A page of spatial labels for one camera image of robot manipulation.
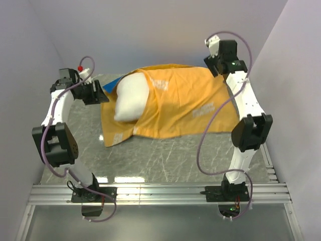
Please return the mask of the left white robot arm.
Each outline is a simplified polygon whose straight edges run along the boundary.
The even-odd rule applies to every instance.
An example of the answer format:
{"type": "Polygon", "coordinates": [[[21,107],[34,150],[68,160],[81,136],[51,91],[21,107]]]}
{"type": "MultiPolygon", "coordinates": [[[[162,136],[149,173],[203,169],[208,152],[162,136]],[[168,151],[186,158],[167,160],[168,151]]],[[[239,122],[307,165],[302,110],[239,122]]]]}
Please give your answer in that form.
{"type": "Polygon", "coordinates": [[[67,126],[70,109],[75,100],[85,105],[107,103],[98,80],[92,80],[89,68],[79,67],[78,70],[64,68],[59,70],[60,78],[51,86],[51,102],[47,115],[39,127],[32,129],[32,137],[42,162],[53,171],[63,167],[64,178],[71,174],[75,180],[71,188],[76,195],[83,196],[90,202],[97,201],[101,189],[93,173],[79,160],[78,144],[67,126]]]}

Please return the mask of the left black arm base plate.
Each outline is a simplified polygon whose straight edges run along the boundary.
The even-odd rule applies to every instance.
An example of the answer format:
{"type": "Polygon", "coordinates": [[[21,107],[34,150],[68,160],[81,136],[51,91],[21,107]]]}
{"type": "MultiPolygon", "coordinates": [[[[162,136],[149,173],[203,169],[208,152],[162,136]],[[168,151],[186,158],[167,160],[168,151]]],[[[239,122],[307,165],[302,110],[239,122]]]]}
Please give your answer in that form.
{"type": "Polygon", "coordinates": [[[116,200],[117,187],[99,187],[97,192],[102,193],[96,194],[92,193],[84,188],[76,188],[73,190],[71,202],[72,203],[112,203],[116,200]]]}

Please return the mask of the yellow pillowcase with blue lining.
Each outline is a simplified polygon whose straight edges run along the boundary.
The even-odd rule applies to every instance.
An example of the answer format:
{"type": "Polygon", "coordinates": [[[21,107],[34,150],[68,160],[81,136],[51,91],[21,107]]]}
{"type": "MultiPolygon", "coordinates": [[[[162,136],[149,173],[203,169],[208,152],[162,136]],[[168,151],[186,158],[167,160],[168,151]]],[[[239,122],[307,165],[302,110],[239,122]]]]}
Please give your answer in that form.
{"type": "Polygon", "coordinates": [[[142,67],[104,86],[108,103],[101,105],[101,125],[106,147],[132,136],[168,139],[185,135],[229,133],[238,115],[222,77],[205,67],[165,64],[142,67]],[[114,120],[119,81],[132,73],[144,73],[149,96],[142,116],[132,122],[114,120]]]}

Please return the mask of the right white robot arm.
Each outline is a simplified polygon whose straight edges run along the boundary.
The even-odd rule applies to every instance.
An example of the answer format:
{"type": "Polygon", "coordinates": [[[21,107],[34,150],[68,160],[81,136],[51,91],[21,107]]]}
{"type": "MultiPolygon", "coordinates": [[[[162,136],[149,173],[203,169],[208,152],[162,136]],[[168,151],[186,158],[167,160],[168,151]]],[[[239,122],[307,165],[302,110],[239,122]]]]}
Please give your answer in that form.
{"type": "Polygon", "coordinates": [[[237,42],[214,35],[205,44],[210,55],[204,61],[213,76],[223,78],[232,94],[226,103],[234,101],[239,115],[239,122],[231,132],[234,152],[221,188],[222,197],[231,201],[245,185],[246,171],[256,151],[265,143],[273,117],[265,113],[254,94],[249,79],[251,67],[238,58],[237,42]]]}

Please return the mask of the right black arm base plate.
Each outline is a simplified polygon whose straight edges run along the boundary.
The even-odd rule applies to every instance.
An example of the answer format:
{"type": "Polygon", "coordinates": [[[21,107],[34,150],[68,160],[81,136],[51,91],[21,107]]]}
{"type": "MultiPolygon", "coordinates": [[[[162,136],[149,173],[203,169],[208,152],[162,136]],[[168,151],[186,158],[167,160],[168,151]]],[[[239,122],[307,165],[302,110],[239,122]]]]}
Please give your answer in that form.
{"type": "Polygon", "coordinates": [[[235,185],[222,182],[220,186],[205,186],[205,189],[200,194],[205,195],[207,202],[250,200],[249,191],[245,183],[235,185]]]}

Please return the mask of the white pillow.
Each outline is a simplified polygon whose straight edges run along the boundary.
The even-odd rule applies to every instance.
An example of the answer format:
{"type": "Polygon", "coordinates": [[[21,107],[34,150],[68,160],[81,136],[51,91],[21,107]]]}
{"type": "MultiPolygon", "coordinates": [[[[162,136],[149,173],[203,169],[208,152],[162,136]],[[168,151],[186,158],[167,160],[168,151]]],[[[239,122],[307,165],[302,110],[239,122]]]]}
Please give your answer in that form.
{"type": "Polygon", "coordinates": [[[149,96],[147,79],[142,72],[123,77],[116,88],[117,100],[114,120],[137,121],[143,114],[149,96]]]}

